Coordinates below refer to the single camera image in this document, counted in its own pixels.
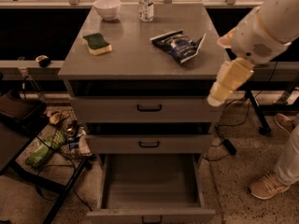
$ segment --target robotic hand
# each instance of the robotic hand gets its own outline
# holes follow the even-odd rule
[[[268,0],[254,8],[234,29],[218,40],[236,59],[224,62],[207,101],[222,105],[252,75],[254,65],[284,52],[299,37],[299,0]]]

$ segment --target black chip bag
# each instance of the black chip bag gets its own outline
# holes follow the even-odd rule
[[[183,34],[182,30],[180,30],[155,36],[151,38],[150,41],[157,48],[172,55],[172,57],[179,63],[185,63],[198,54],[205,37],[206,34],[196,42],[193,42]]]

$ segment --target white can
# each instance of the white can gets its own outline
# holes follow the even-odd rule
[[[153,0],[139,0],[139,18],[142,21],[153,20]]]

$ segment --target power adapter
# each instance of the power adapter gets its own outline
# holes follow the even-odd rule
[[[225,146],[225,148],[231,155],[235,155],[235,153],[236,153],[235,146],[233,146],[233,144],[231,143],[231,141],[229,139],[224,139],[223,145]]]

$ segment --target round black object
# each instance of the round black object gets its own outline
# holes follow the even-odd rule
[[[50,58],[45,55],[37,56],[36,61],[41,67],[47,67],[50,64]]]

